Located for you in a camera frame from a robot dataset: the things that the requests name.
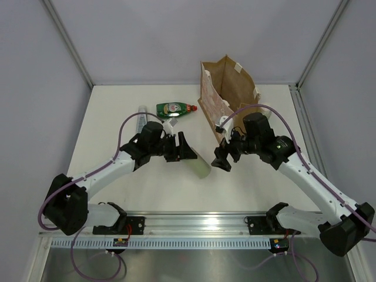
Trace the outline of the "silver toothpaste tube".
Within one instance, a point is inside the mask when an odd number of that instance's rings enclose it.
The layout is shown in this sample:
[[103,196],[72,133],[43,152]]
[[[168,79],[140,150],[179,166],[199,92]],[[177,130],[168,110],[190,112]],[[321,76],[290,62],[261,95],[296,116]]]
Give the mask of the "silver toothpaste tube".
[[148,110],[147,110],[147,106],[145,106],[145,105],[139,106],[137,112],[140,113],[140,114],[137,115],[136,133],[141,133],[143,127],[148,122],[148,115],[147,115]]

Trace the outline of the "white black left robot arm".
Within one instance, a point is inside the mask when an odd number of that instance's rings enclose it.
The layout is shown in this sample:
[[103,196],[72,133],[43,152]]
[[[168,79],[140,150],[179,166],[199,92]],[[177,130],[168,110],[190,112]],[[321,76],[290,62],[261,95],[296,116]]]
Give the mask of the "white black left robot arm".
[[196,160],[198,155],[186,142],[183,132],[175,135],[169,130],[161,123],[147,122],[105,164],[76,177],[56,176],[41,214],[67,236],[83,227],[92,227],[94,234],[127,234],[133,227],[126,211],[112,202],[91,204],[89,201],[118,178],[147,164],[153,156],[162,156],[167,162]]

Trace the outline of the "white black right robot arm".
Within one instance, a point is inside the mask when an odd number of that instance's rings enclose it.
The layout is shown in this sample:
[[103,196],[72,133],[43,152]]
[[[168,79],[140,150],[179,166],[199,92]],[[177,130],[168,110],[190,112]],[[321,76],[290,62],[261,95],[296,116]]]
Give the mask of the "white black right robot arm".
[[266,213],[268,230],[272,233],[294,230],[318,238],[340,257],[375,230],[372,226],[374,208],[368,203],[358,204],[337,189],[309,164],[293,136],[276,136],[268,118],[258,112],[244,117],[243,123],[246,132],[241,135],[234,128],[232,118],[222,116],[219,119],[216,132],[224,138],[214,151],[211,165],[229,172],[228,156],[238,162],[241,155],[257,155],[295,183],[320,210],[313,213],[278,203]]

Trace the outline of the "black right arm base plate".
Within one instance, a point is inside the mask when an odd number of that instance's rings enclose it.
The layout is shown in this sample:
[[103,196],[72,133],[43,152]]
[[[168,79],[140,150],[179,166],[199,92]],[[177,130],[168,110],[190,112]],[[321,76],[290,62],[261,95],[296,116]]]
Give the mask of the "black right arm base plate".
[[285,229],[273,217],[261,216],[246,216],[244,223],[247,225],[250,235],[292,235],[294,232],[301,234],[300,231],[294,229]]

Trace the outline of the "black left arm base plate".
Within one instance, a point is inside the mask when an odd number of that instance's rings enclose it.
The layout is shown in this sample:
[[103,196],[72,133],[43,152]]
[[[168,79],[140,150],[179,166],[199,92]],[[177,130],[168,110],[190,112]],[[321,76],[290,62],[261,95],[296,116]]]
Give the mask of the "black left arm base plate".
[[94,235],[143,235],[145,229],[145,217],[127,216],[119,219],[114,226],[95,226]]

